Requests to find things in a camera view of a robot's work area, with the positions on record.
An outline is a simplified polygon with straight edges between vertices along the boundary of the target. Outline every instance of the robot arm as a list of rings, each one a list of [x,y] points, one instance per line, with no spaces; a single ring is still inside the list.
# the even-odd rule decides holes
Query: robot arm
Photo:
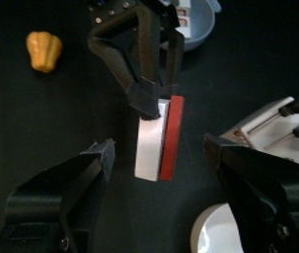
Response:
[[[299,164],[206,135],[244,252],[299,252]]]
[[[113,140],[108,139],[41,172],[12,192],[0,232],[0,253],[91,251],[89,236],[113,158]]]
[[[92,30],[88,37],[91,51],[104,60],[143,120],[159,118],[158,98],[174,93],[182,62],[183,35],[172,5],[158,0],[91,0]],[[139,66],[136,74],[124,52],[112,44],[112,37],[137,29]],[[159,45],[168,41],[166,84],[159,79]]]

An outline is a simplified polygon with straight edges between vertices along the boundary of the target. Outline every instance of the white object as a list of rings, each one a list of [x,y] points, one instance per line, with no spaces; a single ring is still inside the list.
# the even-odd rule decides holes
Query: white object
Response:
[[[176,30],[184,35],[184,39],[191,39],[191,0],[179,0],[179,5],[175,7],[179,27]]]
[[[243,253],[236,221],[228,204],[207,208],[191,231],[192,253]]]
[[[156,181],[163,147],[168,100],[158,100],[160,118],[155,121],[140,119],[135,176]]]
[[[288,97],[266,105],[222,137],[260,152],[299,163],[299,138],[291,134],[291,131],[299,126],[299,114],[287,117],[276,116],[278,109],[292,101],[292,97]]]

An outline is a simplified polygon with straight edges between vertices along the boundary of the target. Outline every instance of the black surface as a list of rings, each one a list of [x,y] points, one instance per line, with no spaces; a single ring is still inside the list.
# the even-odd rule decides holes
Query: black surface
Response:
[[[190,252],[192,222],[224,201],[203,154],[203,133],[223,133],[266,103],[299,97],[299,1],[220,1],[206,43],[184,55],[184,119],[172,183],[133,177],[137,115],[87,47],[79,1],[0,1],[0,228],[9,192],[75,156],[93,138],[116,140],[116,163],[97,223],[96,252]],[[29,66],[31,31],[59,35],[52,74]]]

